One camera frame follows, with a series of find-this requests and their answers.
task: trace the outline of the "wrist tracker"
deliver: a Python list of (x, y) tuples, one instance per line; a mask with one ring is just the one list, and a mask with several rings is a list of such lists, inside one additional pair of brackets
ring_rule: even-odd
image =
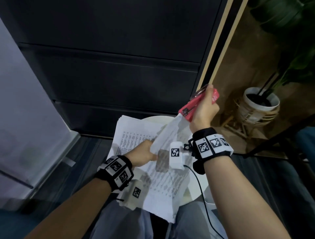
[(193, 163), (193, 168), (198, 174), (205, 174), (204, 162), (219, 156), (230, 157), (233, 154), (233, 148), (214, 128), (195, 132), (189, 141), (189, 146), (192, 147), (192, 155), (197, 159)]
[(98, 167), (94, 178), (105, 180), (109, 183), (112, 191), (122, 191), (133, 178), (132, 163), (123, 155), (112, 156)]

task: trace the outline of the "person's leg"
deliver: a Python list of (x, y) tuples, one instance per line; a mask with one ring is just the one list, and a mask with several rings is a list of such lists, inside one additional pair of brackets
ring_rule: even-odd
[(101, 212), (92, 231), (91, 239), (153, 239), (150, 213), (119, 206), (116, 200)]
[[(213, 227), (223, 238), (227, 239), (225, 230), (213, 214), (210, 207), (207, 207), (210, 221)], [(180, 238), (220, 238), (211, 228), (203, 202), (194, 201), (179, 207), (176, 222), (172, 225), (170, 239)]]

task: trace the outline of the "wire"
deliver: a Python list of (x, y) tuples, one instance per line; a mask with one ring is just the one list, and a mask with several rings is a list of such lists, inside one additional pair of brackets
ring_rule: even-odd
[(197, 179), (197, 181), (198, 181), (198, 184), (199, 184), (199, 187), (200, 187), (200, 191), (201, 191), (201, 196), (202, 196), (202, 199), (203, 199), (203, 204), (204, 204), (204, 207), (205, 207), (205, 209), (206, 209), (206, 213), (207, 213), (207, 217), (208, 217), (210, 226), (212, 227), (212, 229), (213, 229), (222, 239), (224, 239), (224, 238), (221, 236), (221, 234), (218, 233), (217, 230), (214, 229), (214, 227), (213, 227), (212, 224), (211, 224), (210, 217), (209, 217), (209, 214), (208, 214), (208, 209), (207, 209), (207, 206), (206, 206), (206, 201), (204, 200), (203, 192), (202, 192), (201, 185), (200, 185), (200, 182), (199, 182), (199, 180), (198, 180), (197, 175), (196, 175), (195, 172), (194, 172), (190, 167), (188, 167), (187, 165), (184, 165), (184, 167), (189, 168), (189, 169), (192, 171), (192, 173), (195, 175), (195, 177), (196, 177), (196, 179)]

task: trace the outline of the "white wall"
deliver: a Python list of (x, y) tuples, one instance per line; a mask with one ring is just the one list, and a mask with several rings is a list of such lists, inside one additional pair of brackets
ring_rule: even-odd
[[(0, 19), (0, 169), (35, 186), (70, 134)], [(0, 207), (28, 193), (0, 175)]]

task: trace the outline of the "hand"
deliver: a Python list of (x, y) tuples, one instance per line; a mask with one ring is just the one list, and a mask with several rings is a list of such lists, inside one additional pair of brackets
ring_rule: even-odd
[(156, 161), (158, 159), (157, 155), (150, 152), (150, 147), (152, 143), (152, 141), (146, 139), (133, 150), (125, 154), (125, 156), (132, 163), (133, 167), (140, 167), (142, 165), (145, 165), (149, 161)]
[(217, 103), (212, 104), (212, 95), (213, 85), (209, 85), (206, 89), (204, 99), (199, 103), (192, 117), (192, 122), (189, 126), (192, 133), (211, 127), (210, 123), (220, 109)]

